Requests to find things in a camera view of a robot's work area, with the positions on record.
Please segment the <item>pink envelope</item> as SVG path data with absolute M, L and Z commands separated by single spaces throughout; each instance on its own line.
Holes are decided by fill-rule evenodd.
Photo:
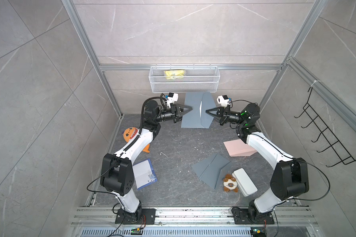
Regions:
M 240 139 L 226 141 L 224 145 L 230 157 L 249 157 L 257 153 L 254 148 Z

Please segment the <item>white blue letter paper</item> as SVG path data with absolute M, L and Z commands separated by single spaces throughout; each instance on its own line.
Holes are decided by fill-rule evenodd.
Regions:
M 133 165 L 133 173 L 138 190 L 157 182 L 157 176 L 150 159 Z

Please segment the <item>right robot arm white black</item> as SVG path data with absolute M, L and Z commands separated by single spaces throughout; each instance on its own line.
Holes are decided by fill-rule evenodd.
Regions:
M 308 166 L 304 159 L 294 158 L 272 143 L 255 126 L 260 118 L 260 107 L 256 103 L 248 104 L 241 112 L 225 107 L 207 109 L 220 125 L 235 124 L 237 136 L 254 148 L 273 168 L 270 187 L 260 197 L 251 201 L 249 216 L 271 213 L 283 202 L 309 191 Z

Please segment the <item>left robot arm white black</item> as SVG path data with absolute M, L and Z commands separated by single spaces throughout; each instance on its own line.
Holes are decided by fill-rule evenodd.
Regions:
M 161 129 L 161 122 L 172 120 L 176 123 L 192 111 L 191 106 L 175 103 L 166 107 L 160 106 L 157 99 L 158 97 L 151 97 L 143 103 L 140 126 L 135 136 L 122 149 L 103 157 L 100 185 L 115 195 L 127 213 L 136 213 L 142 209 L 133 192 L 133 162 L 156 138 Z

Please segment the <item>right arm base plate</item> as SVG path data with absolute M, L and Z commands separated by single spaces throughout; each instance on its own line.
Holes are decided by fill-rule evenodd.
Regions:
M 236 225 L 273 225 L 275 223 L 271 212 L 259 213 L 252 207 L 233 207 L 231 213 Z

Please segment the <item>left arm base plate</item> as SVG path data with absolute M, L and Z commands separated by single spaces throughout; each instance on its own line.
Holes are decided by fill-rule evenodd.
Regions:
M 126 212 L 120 208 L 117 210 L 115 223 L 153 225 L 155 218 L 156 209 L 154 208 L 138 209 L 135 213 Z

